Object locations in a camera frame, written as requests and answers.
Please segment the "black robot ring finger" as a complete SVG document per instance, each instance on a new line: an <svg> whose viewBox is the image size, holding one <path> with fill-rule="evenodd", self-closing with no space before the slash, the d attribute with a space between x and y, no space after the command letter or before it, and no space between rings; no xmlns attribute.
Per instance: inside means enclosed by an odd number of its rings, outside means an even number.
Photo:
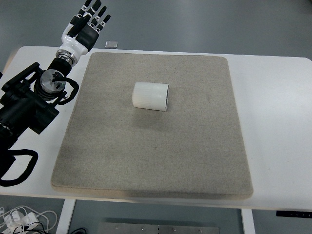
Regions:
<svg viewBox="0 0 312 234"><path fill-rule="evenodd" d="M92 17L92 20L89 23L90 27L95 27L99 23L99 20L102 17L102 15L104 14L104 12L106 11L106 9L107 9L107 7L103 6L101 8L101 10L98 12L98 14L96 16Z"/></svg>

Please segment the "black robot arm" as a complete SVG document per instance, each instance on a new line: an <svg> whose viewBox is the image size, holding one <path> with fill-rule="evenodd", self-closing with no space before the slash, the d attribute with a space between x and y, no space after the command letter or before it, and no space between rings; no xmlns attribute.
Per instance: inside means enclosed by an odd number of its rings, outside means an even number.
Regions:
<svg viewBox="0 0 312 234"><path fill-rule="evenodd" d="M56 118L57 105L72 101L79 85L68 78L81 56L94 47L110 19L101 1L87 0L65 28L62 45L46 70L33 63L7 81L0 99L0 151L9 150L26 129L40 134Z"/></svg>

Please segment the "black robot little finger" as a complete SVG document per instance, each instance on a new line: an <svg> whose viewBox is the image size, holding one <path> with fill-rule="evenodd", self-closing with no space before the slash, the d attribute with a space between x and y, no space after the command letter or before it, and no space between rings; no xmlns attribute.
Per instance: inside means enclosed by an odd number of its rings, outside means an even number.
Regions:
<svg viewBox="0 0 312 234"><path fill-rule="evenodd" d="M106 25L106 23L109 21L109 19L111 18L111 15L107 15L95 28L95 31L97 33L100 33L101 30L104 28L104 26Z"/></svg>

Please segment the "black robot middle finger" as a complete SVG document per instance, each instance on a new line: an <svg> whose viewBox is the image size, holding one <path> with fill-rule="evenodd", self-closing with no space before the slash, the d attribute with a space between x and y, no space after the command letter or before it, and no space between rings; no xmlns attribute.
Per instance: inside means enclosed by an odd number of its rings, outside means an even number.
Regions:
<svg viewBox="0 0 312 234"><path fill-rule="evenodd" d="M88 9L85 13L85 16L92 17L97 12L97 10L100 8L100 6L101 6L101 1L96 0L91 7L88 7Z"/></svg>

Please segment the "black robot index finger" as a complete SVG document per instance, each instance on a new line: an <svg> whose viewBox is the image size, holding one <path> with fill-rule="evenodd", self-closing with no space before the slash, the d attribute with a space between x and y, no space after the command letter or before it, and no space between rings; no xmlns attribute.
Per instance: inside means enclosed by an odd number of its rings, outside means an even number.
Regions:
<svg viewBox="0 0 312 234"><path fill-rule="evenodd" d="M86 2L84 3L84 5L81 7L81 9L79 10L79 12L77 14L78 18L81 18L84 15L84 13L86 13L91 2L92 2L92 0L86 0Z"/></svg>

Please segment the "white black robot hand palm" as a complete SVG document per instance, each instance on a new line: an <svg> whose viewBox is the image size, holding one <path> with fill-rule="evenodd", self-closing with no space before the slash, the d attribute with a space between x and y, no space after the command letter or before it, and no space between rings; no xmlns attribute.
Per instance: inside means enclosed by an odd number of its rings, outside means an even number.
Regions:
<svg viewBox="0 0 312 234"><path fill-rule="evenodd" d="M72 27L70 23L68 24L61 36L62 45L58 49L58 57L81 57L93 48L99 33L95 31L95 27L90 27L89 23L87 22L76 36L67 35Z"/></svg>

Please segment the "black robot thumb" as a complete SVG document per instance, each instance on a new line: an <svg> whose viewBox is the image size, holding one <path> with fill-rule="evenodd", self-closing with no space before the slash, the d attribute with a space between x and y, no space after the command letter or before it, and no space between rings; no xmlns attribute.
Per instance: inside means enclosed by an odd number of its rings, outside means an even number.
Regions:
<svg viewBox="0 0 312 234"><path fill-rule="evenodd" d="M83 27L87 24L88 21L89 21L89 15L86 15L85 17L74 16L72 20L70 21L70 24L72 25L72 27L67 32L67 35L76 36L83 29Z"/></svg>

